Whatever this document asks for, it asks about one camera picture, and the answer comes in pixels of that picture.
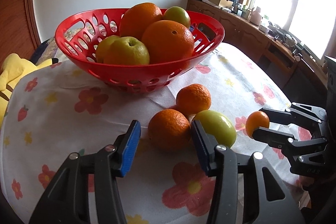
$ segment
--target table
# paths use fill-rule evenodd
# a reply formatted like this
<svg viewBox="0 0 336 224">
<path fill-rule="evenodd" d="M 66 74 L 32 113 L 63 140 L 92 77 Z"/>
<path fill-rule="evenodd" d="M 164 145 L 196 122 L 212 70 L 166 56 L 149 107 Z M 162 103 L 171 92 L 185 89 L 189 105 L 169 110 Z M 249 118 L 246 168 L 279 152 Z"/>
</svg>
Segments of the table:
<svg viewBox="0 0 336 224">
<path fill-rule="evenodd" d="M 289 100 L 245 54 L 221 43 L 202 63 L 148 94 L 128 94 L 105 85 L 70 61 L 37 70 L 15 87 L 0 133 L 0 182 L 4 196 L 28 223 L 39 197 L 71 152 L 96 153 L 125 133 L 133 119 L 142 136 L 130 172 L 118 180 L 129 224 L 206 222 L 214 178 L 201 171 L 192 145 L 177 153 L 153 148 L 147 138 L 151 117 L 175 104 L 178 91 L 192 83 L 205 85 L 212 110 L 235 125 L 232 149 L 246 155 L 260 151 L 298 201 L 303 193 L 298 176 L 279 149 L 246 135 L 246 117 L 261 107 L 284 110 Z M 296 125 L 271 124 L 272 129 L 306 140 Z M 94 177 L 89 176 L 91 223 L 96 224 Z M 242 176 L 239 177 L 239 218 L 242 218 Z"/>
</svg>

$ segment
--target green fruit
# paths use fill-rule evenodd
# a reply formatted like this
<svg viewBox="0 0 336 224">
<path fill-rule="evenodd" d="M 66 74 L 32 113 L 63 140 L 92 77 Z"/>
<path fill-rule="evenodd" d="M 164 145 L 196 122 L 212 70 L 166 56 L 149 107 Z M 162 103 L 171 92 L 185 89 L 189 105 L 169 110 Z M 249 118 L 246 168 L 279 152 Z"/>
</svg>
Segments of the green fruit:
<svg viewBox="0 0 336 224">
<path fill-rule="evenodd" d="M 194 118 L 199 120 L 207 134 L 214 135 L 219 144 L 231 147 L 237 137 L 236 129 L 231 121 L 222 113 L 213 110 L 203 110 Z"/>
<path fill-rule="evenodd" d="M 110 65 L 148 65 L 149 53 L 146 46 L 137 38 L 126 36 L 116 39 L 109 47 L 105 64 Z"/>
<path fill-rule="evenodd" d="M 181 7 L 171 7 L 163 15 L 163 20 L 171 20 L 178 22 L 187 28 L 190 28 L 190 17 L 188 13 Z"/>
<path fill-rule="evenodd" d="M 109 37 L 106 37 L 104 40 L 102 40 L 99 44 L 98 47 L 96 49 L 96 60 L 97 63 L 103 63 L 104 62 L 104 57 L 107 53 L 107 51 L 109 50 L 110 45 L 116 40 L 120 38 L 117 35 L 112 35 Z"/>
</svg>

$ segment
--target tablecloth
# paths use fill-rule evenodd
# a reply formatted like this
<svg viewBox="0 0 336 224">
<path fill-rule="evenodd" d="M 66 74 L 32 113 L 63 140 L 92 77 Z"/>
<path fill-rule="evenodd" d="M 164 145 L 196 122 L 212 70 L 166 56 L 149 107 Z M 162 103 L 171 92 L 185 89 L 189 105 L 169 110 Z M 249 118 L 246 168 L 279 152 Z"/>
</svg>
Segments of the tablecloth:
<svg viewBox="0 0 336 224">
<path fill-rule="evenodd" d="M 178 91 L 192 83 L 205 85 L 212 110 L 235 125 L 232 149 L 246 155 L 260 151 L 296 200 L 302 189 L 298 176 L 279 149 L 246 135 L 248 115 L 261 107 L 284 110 L 289 100 L 245 54 L 222 43 L 203 62 L 168 86 L 148 94 L 128 94 L 65 61 L 37 70 L 15 87 L 0 133 L 0 182 L 4 196 L 28 223 L 41 194 L 71 152 L 95 153 L 125 133 L 133 119 L 142 136 L 130 172 L 118 179 L 128 224 L 201 224 L 206 222 L 214 178 L 201 171 L 194 148 L 163 153 L 147 138 L 151 117 L 175 104 Z M 306 140 L 309 132 L 296 125 L 270 125 Z M 90 218 L 97 223 L 94 177 L 89 176 Z M 242 218 L 242 176 L 239 177 L 238 220 Z"/>
</svg>

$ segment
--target tangerine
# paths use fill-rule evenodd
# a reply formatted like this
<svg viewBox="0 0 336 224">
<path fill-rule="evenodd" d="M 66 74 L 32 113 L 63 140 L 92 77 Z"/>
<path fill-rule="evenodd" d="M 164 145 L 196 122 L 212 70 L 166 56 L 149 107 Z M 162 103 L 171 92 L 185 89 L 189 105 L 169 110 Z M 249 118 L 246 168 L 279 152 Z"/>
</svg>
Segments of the tangerine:
<svg viewBox="0 0 336 224">
<path fill-rule="evenodd" d="M 269 117 L 265 112 L 255 111 L 251 113 L 245 124 L 246 133 L 250 138 L 253 138 L 253 131 L 258 127 L 269 128 Z"/>
<path fill-rule="evenodd" d="M 190 123 L 177 110 L 165 109 L 152 117 L 148 134 L 155 147 L 164 151 L 177 151 L 189 144 Z"/>
<path fill-rule="evenodd" d="M 120 36 L 141 41 L 142 34 L 152 23 L 162 20 L 162 12 L 154 3 L 141 3 L 128 9 L 120 21 Z"/>
<path fill-rule="evenodd" d="M 210 92 L 201 84 L 186 86 L 177 93 L 176 106 L 186 116 L 208 110 L 211 106 Z"/>
<path fill-rule="evenodd" d="M 191 57 L 194 37 L 182 24 L 161 20 L 151 24 L 144 32 L 141 42 L 145 44 L 151 63 L 164 63 Z"/>
</svg>

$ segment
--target red plastic basket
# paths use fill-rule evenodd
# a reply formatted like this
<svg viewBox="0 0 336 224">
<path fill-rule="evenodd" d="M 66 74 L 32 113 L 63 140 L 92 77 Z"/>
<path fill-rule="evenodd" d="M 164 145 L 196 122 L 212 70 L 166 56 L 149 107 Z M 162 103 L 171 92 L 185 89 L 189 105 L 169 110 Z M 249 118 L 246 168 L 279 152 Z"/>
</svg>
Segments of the red plastic basket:
<svg viewBox="0 0 336 224">
<path fill-rule="evenodd" d="M 192 33 L 195 41 L 200 41 L 195 47 L 192 57 L 145 66 L 96 63 L 95 50 L 97 45 L 107 36 L 119 35 L 120 19 L 127 10 L 99 9 L 81 12 L 68 17 L 56 29 L 55 40 L 57 46 L 79 68 L 105 83 L 124 91 L 143 93 L 168 85 L 172 80 L 192 69 L 204 60 L 224 38 L 224 28 L 217 20 L 207 15 L 188 11 L 194 28 Z M 68 41 L 64 37 L 65 32 L 78 22 L 82 22 L 84 28 Z M 215 35 L 211 41 L 199 30 L 201 23 L 214 32 Z M 94 34 L 92 34 L 92 29 L 90 29 L 89 25 L 92 26 Z"/>
</svg>

